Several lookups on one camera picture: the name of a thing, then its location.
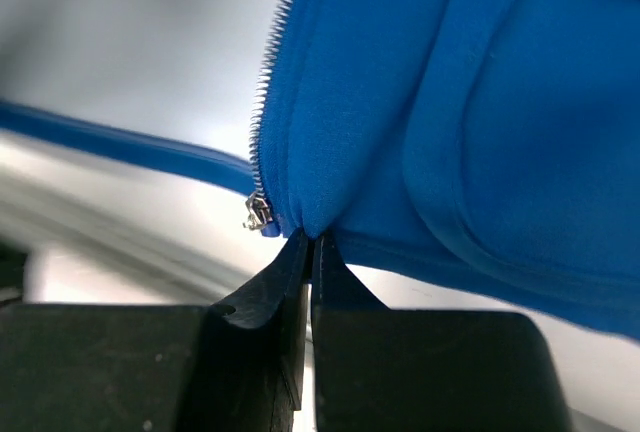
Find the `silver zipper slider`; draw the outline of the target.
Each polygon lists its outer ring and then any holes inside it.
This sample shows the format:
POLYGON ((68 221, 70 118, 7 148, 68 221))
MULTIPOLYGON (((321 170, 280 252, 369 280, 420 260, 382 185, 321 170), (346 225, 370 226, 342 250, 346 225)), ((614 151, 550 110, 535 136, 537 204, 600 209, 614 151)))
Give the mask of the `silver zipper slider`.
POLYGON ((259 191, 252 192, 245 201, 247 218, 243 227, 250 231, 263 231, 273 222, 272 211, 268 201, 259 191))

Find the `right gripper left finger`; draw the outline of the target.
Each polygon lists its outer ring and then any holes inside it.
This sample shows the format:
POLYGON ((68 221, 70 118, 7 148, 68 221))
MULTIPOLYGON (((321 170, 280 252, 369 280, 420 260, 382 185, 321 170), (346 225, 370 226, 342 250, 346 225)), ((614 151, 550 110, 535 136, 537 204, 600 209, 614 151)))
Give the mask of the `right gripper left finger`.
POLYGON ((309 241, 212 305, 23 302, 1 248, 5 431, 288 431, 301 407, 309 241))

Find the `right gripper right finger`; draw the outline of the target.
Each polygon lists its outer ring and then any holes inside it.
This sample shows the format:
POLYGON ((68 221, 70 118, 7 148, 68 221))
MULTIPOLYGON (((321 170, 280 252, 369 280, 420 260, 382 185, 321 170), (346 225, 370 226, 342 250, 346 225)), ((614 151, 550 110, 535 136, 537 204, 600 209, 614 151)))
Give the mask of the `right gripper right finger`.
POLYGON ((385 306, 334 238, 314 247, 315 412, 321 431, 568 431, 547 343, 514 312, 385 306))

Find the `blue zip jacket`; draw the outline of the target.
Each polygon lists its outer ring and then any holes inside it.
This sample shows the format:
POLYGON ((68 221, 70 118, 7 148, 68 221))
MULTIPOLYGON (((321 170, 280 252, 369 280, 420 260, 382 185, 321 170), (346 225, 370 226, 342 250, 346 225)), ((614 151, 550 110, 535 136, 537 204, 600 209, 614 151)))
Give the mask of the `blue zip jacket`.
POLYGON ((639 336, 639 0, 1 0, 1 126, 639 336))

